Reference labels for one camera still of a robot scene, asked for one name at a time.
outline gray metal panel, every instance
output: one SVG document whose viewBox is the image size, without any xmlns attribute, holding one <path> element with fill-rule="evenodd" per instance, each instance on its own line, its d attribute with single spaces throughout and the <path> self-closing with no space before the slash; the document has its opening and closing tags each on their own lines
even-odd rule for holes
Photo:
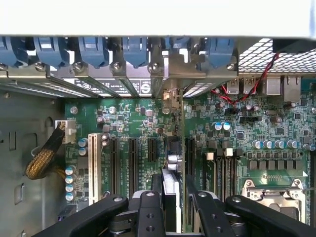
<svg viewBox="0 0 316 237">
<path fill-rule="evenodd" d="M 61 116 L 49 98 L 10 92 L 0 96 L 0 236 L 32 236 L 57 220 L 64 203 L 64 182 L 57 174 L 41 180 L 23 176 L 31 149 L 47 139 L 45 121 Z M 23 200 L 15 205 L 15 187 L 24 184 Z"/>
</svg>

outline black pcie slot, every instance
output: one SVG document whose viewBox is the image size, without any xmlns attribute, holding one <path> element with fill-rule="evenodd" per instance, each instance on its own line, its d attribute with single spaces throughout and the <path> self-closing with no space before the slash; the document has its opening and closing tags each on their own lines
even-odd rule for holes
<svg viewBox="0 0 316 237">
<path fill-rule="evenodd" d="M 110 140 L 110 169 L 111 169 L 111 193 L 120 194 L 120 159 L 119 159 L 119 140 Z"/>
<path fill-rule="evenodd" d="M 185 159 L 186 159 L 186 174 L 192 175 L 194 177 L 194 160 L 195 160 L 195 148 L 196 143 L 195 139 L 188 137 L 186 138 L 186 153 L 185 153 Z"/>
<path fill-rule="evenodd" d="M 128 139 L 129 199 L 138 190 L 138 139 Z"/>
<path fill-rule="evenodd" d="M 148 161 L 155 162 L 157 160 L 157 139 L 148 138 Z"/>
</svg>

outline motherboard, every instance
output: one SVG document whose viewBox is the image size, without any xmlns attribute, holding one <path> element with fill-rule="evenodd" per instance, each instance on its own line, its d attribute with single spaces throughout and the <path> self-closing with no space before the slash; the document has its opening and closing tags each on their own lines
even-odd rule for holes
<svg viewBox="0 0 316 237">
<path fill-rule="evenodd" d="M 170 137 L 178 129 L 176 115 L 162 103 L 150 98 L 66 100 L 66 118 L 75 120 L 77 129 L 77 142 L 66 145 L 66 164 L 73 168 L 66 178 L 70 204 L 80 210 L 93 203 L 91 183 L 100 182 L 102 197 L 132 198 L 135 191 L 151 189 L 152 175 L 167 167 L 174 144 Z M 234 106 L 211 93 L 185 98 L 186 173 L 198 189 L 222 201 L 242 194 L 309 224 L 314 199 L 304 189 L 313 182 L 313 105 L 314 97 L 303 91 L 300 102 L 290 104 L 258 95 Z M 99 181 L 89 177 L 91 139 L 101 144 L 96 154 L 100 173 L 94 176 Z"/>
</svg>

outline cable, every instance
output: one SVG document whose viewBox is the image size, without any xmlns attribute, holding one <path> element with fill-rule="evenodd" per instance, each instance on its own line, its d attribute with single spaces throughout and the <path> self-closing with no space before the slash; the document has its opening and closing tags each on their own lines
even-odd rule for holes
<svg viewBox="0 0 316 237">
<path fill-rule="evenodd" d="M 265 78 L 267 77 L 268 71 L 273 67 L 274 62 L 275 62 L 278 58 L 279 58 L 279 53 L 276 53 L 276 54 L 273 56 L 271 62 L 269 62 L 269 63 L 267 64 L 267 66 L 265 67 L 265 70 L 263 71 L 263 73 L 261 74 L 261 76 L 260 76 L 259 79 L 256 81 L 255 85 L 254 85 L 253 88 L 249 91 L 248 94 L 246 94 L 246 95 L 244 95 L 244 96 L 242 96 L 242 97 L 240 97 L 240 98 L 238 98 L 238 99 L 236 99 L 236 100 L 233 101 L 233 100 L 228 96 L 227 89 L 225 88 L 224 85 L 222 85 L 221 88 L 222 88 L 222 90 L 223 90 L 225 96 L 221 95 L 220 92 L 219 92 L 219 90 L 218 90 L 218 92 L 217 92 L 216 90 L 211 90 L 211 92 L 214 93 L 214 94 L 216 94 L 216 95 L 218 95 L 219 97 L 221 97 L 222 99 L 224 99 L 224 100 L 227 101 L 228 103 L 232 104 L 233 106 L 235 106 L 235 104 L 236 104 L 237 102 L 243 101 L 243 100 L 247 99 L 253 92 L 255 92 L 255 91 L 257 90 L 258 85 L 260 84 L 260 82 L 261 82 L 263 79 L 265 79 Z"/>
</svg>

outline white pci slot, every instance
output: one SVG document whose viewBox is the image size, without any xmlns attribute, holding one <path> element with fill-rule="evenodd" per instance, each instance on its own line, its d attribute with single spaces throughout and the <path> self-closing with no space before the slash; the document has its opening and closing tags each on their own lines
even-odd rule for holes
<svg viewBox="0 0 316 237">
<path fill-rule="evenodd" d="M 89 151 L 89 205 L 101 199 L 101 134 L 91 133 L 88 136 Z"/>
</svg>

